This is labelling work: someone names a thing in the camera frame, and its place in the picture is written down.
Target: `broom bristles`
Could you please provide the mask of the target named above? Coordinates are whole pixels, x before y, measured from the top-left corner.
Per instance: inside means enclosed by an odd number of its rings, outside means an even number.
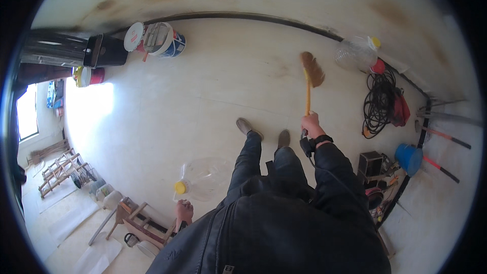
[[[316,62],[316,58],[314,58],[313,54],[310,52],[302,52],[300,54],[300,59],[301,64],[308,73],[311,87],[315,88],[321,85],[325,80],[325,74],[323,73],[323,70],[321,70],[320,65]]]

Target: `power cord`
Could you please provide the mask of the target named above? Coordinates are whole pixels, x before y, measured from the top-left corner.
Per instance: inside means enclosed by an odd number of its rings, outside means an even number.
[[[366,139],[375,137],[390,123],[394,113],[395,76],[388,67],[383,74],[371,73],[367,76],[369,93],[364,101],[364,122],[362,135]]]

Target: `shoe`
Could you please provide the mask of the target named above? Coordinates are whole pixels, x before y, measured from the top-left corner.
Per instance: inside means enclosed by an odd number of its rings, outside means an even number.
[[[253,132],[256,132],[259,136],[260,136],[260,140],[263,141],[264,140],[264,135],[262,133],[260,133],[260,131],[257,131],[255,129],[252,128],[252,124],[250,124],[249,121],[247,121],[246,119],[244,118],[238,118],[237,119],[237,127],[240,129],[240,131],[247,135],[247,133],[249,131],[253,131]]]
[[[288,147],[289,143],[291,143],[291,134],[289,133],[289,130],[284,129],[279,133],[279,138],[277,140],[277,149],[281,147]]]

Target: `bag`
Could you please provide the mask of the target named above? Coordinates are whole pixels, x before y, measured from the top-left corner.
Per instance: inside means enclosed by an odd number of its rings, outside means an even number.
[[[396,88],[394,94],[394,112],[389,116],[389,121],[396,127],[402,127],[405,126],[406,122],[411,116],[411,112],[409,111],[408,103],[406,103],[406,100],[402,95],[403,91]]]

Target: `blue bucket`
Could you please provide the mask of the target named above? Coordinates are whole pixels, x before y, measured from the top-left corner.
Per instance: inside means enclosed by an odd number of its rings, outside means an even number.
[[[419,170],[419,166],[421,166],[423,150],[407,144],[400,144],[394,157],[399,161],[399,165],[406,171],[408,176],[412,177]]]
[[[165,41],[162,46],[155,52],[149,53],[157,57],[176,57],[183,52],[186,47],[186,37],[174,30],[170,24],[162,23],[163,26],[169,28],[169,32],[165,37]]]

